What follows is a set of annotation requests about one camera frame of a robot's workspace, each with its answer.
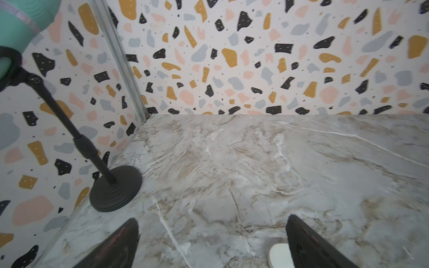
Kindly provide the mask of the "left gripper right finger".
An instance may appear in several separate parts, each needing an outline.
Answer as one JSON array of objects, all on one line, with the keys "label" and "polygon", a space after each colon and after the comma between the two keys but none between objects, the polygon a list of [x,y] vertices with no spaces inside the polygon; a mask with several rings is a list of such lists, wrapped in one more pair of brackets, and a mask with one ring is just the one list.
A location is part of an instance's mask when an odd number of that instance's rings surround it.
[{"label": "left gripper right finger", "polygon": [[357,268],[297,215],[286,225],[288,244],[296,268]]}]

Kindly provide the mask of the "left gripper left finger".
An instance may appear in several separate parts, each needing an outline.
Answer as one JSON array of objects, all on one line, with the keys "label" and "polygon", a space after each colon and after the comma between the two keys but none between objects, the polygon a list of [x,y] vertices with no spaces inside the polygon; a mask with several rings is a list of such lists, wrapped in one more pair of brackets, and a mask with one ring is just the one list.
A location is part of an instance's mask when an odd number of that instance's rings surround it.
[{"label": "left gripper left finger", "polygon": [[139,225],[128,219],[75,268],[131,268],[139,243]]}]

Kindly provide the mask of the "white earbud charging case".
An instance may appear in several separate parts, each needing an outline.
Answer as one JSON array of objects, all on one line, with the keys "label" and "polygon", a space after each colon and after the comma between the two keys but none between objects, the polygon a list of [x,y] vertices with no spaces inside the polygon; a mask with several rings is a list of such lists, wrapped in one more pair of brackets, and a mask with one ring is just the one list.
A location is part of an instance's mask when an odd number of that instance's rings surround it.
[{"label": "white earbud charging case", "polygon": [[270,268],[295,268],[289,244],[274,244],[269,250],[268,263]]}]

